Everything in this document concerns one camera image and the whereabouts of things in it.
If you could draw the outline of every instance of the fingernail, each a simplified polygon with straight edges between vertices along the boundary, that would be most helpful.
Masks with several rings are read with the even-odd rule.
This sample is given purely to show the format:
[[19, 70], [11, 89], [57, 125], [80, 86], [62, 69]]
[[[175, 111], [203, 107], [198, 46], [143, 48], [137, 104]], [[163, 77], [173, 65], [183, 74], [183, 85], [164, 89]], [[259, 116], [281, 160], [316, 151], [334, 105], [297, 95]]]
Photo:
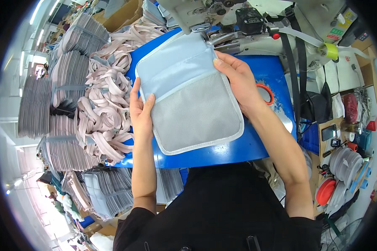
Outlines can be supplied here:
[[219, 58], [215, 58], [213, 62], [214, 65], [221, 65], [223, 63], [222, 60], [220, 60]]
[[148, 96], [148, 101], [153, 101], [155, 99], [155, 94], [151, 93], [149, 96]]

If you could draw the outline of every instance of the blue table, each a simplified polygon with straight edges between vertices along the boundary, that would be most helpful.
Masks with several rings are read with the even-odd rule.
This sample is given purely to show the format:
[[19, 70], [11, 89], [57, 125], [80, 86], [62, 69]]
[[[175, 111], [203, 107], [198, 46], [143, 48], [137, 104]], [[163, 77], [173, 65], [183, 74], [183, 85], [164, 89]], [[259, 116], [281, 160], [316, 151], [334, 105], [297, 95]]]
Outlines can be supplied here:
[[[181, 29], [174, 29], [133, 51], [131, 53], [132, 62], [130, 70], [126, 73], [126, 76], [134, 81], [136, 79], [135, 68], [138, 61], [179, 31], [181, 31]], [[256, 80], [263, 80], [264, 83], [269, 86], [275, 97], [275, 101], [272, 106], [275, 110], [283, 110], [286, 117], [292, 121], [292, 135], [294, 138], [296, 138], [292, 103], [279, 58], [276, 56], [259, 55], [237, 56], [237, 58], [245, 61], [250, 66]], [[244, 123], [245, 126], [243, 135], [234, 141], [211, 147], [200, 148], [177, 155], [163, 154], [159, 149], [155, 138], [153, 138], [152, 146], [154, 148], [155, 167], [192, 168], [238, 163], [268, 157], [268, 153], [266, 152], [264, 145], [253, 126], [246, 118]], [[133, 141], [130, 139], [126, 141], [125, 144], [133, 145]], [[132, 168], [132, 154], [126, 154], [126, 158], [114, 166]]]

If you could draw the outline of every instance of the person's left hand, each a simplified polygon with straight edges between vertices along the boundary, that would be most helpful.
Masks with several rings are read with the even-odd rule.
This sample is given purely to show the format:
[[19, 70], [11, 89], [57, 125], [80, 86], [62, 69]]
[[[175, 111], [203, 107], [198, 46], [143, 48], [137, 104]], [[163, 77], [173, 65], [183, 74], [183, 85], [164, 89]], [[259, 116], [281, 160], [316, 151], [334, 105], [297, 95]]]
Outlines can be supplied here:
[[141, 97], [138, 98], [140, 78], [136, 78], [130, 92], [130, 117], [136, 142], [151, 141], [152, 133], [151, 109], [155, 103], [155, 95], [152, 93], [143, 104]]

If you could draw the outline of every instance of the mesh pocket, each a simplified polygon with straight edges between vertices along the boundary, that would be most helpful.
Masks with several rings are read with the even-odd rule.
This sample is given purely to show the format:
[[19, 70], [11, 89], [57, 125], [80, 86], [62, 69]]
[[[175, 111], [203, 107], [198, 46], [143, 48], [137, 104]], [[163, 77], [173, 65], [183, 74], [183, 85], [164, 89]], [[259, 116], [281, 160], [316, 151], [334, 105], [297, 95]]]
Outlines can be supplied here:
[[243, 133], [243, 117], [219, 72], [185, 83], [155, 103], [154, 134], [166, 155], [234, 140]]

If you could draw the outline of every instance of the black shirt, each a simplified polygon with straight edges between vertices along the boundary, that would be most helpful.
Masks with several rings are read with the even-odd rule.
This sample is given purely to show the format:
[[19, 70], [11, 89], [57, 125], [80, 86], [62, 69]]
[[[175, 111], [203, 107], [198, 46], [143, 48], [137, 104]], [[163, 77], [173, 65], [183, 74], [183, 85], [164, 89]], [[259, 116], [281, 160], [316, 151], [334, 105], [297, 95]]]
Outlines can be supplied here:
[[322, 225], [289, 218], [267, 180], [248, 163], [190, 168], [184, 191], [161, 213], [134, 208], [119, 220], [114, 251], [320, 250]]

